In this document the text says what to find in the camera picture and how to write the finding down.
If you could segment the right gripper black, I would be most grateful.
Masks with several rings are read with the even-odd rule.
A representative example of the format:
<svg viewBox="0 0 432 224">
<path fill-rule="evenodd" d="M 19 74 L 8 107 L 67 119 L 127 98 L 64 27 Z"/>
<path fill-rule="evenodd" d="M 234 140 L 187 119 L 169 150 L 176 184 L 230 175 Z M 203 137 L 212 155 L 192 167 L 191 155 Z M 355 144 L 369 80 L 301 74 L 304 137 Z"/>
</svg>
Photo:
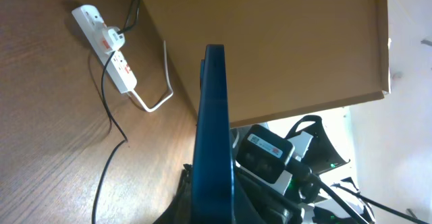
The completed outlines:
<svg viewBox="0 0 432 224">
<path fill-rule="evenodd" d="M 297 189 L 297 196 L 290 200 L 240 167 L 236 167 L 234 173 L 265 223 L 303 222 L 305 210 L 300 204 L 313 202 L 320 190 L 317 184 L 305 182 Z"/>
</svg>

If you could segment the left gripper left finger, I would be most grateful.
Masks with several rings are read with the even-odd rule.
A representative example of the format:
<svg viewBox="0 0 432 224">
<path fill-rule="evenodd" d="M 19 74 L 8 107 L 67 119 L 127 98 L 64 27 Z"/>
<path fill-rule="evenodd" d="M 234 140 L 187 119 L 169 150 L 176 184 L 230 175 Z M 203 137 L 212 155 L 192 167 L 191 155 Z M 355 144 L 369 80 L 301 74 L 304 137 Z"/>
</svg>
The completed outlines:
<svg viewBox="0 0 432 224">
<path fill-rule="evenodd" d="M 190 224 L 192 172 L 192 165 L 184 164 L 177 192 L 169 206 L 154 224 Z"/>
</svg>

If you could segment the blue Galaxy smartphone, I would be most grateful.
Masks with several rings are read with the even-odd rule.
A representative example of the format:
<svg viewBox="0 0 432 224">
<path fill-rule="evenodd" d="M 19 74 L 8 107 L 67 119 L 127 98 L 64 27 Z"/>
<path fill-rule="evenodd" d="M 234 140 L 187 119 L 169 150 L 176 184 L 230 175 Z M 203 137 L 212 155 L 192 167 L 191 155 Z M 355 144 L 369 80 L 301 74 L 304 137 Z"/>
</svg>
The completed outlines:
<svg viewBox="0 0 432 224">
<path fill-rule="evenodd" d="M 234 173 L 223 45 L 207 45 L 193 157 L 191 222 L 231 223 Z"/>
</svg>

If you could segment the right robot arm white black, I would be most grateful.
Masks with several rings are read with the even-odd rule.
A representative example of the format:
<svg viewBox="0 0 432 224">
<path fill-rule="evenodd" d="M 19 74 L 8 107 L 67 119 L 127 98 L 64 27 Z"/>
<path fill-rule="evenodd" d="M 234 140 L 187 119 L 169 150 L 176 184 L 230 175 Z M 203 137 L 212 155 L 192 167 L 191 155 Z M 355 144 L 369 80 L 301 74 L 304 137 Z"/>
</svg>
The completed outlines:
<svg viewBox="0 0 432 224">
<path fill-rule="evenodd" d="M 261 223 L 374 223 L 356 197 L 350 161 L 321 117 L 306 115 L 285 137 L 250 126 L 236 147 L 235 174 Z"/>
</svg>

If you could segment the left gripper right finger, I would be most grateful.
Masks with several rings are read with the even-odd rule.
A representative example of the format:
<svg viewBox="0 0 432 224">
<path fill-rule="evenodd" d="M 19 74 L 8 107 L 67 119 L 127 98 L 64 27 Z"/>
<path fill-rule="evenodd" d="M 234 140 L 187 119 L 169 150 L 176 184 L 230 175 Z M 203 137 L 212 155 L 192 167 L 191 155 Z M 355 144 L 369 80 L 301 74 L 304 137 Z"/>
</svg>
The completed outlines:
<svg viewBox="0 0 432 224">
<path fill-rule="evenodd" d="M 234 218 L 236 224 L 265 224 L 237 177 L 234 178 Z"/>
</svg>

